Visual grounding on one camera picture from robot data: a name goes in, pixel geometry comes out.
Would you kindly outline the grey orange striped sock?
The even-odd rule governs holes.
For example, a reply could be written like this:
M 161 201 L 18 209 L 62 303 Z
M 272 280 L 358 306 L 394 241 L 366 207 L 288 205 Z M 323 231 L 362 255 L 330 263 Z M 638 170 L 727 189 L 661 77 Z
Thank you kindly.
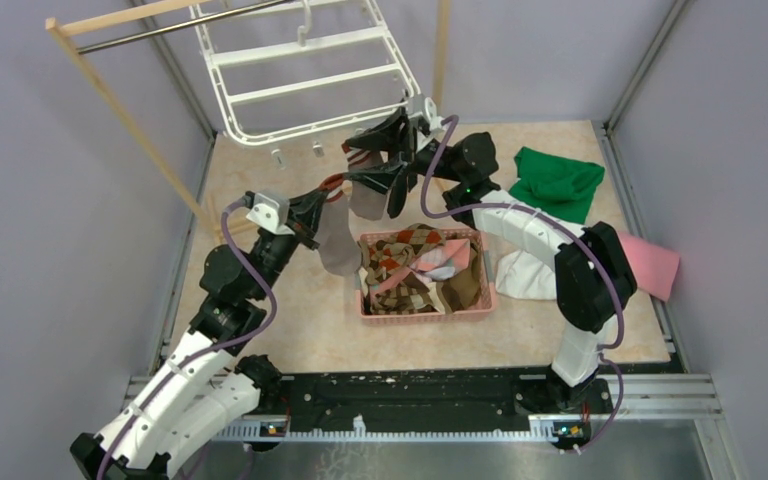
M 343 150 L 349 171 L 367 169 L 384 163 L 380 152 L 360 150 L 348 147 L 347 145 L 343 146 Z M 380 220 L 386 208 L 386 195 L 378 193 L 357 181 L 352 181 L 351 185 L 352 192 L 349 197 L 350 210 L 362 219 L 370 221 Z

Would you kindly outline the white clip hanger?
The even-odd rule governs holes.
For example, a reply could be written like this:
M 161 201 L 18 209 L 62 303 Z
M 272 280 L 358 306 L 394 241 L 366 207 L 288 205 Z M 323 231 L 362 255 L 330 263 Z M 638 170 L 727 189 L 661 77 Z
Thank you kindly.
M 221 133 L 275 158 L 282 144 L 419 109 L 419 82 L 376 1 L 189 7 Z

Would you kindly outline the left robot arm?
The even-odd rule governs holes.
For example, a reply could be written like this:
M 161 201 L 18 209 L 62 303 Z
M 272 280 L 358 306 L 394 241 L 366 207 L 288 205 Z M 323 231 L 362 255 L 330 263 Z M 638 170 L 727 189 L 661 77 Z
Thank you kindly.
M 70 453 L 87 479 L 171 479 L 228 424 L 279 404 L 280 372 L 243 348 L 275 319 L 273 286 L 299 246 L 317 248 L 339 180 L 287 199 L 247 192 L 220 215 L 224 241 L 205 260 L 206 292 L 177 347 L 140 393 Z

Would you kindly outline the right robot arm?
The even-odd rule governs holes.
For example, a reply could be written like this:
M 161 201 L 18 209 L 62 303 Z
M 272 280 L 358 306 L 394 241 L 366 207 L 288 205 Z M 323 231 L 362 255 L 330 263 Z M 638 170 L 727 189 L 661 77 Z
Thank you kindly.
M 451 217 L 530 254 L 554 275 L 556 304 L 566 320 L 546 385 L 549 404 L 572 412 L 587 397 L 586 385 L 604 363 L 604 353 L 624 338 L 624 309 L 638 284 L 614 227 L 562 221 L 515 199 L 492 179 L 496 145 L 488 132 L 452 136 L 458 118 L 411 116 L 399 108 L 380 124 L 359 131 L 344 145 L 384 153 L 384 164 L 348 174 L 389 196 L 387 213 L 400 214 L 408 193 L 431 179 L 454 182 L 443 192 Z

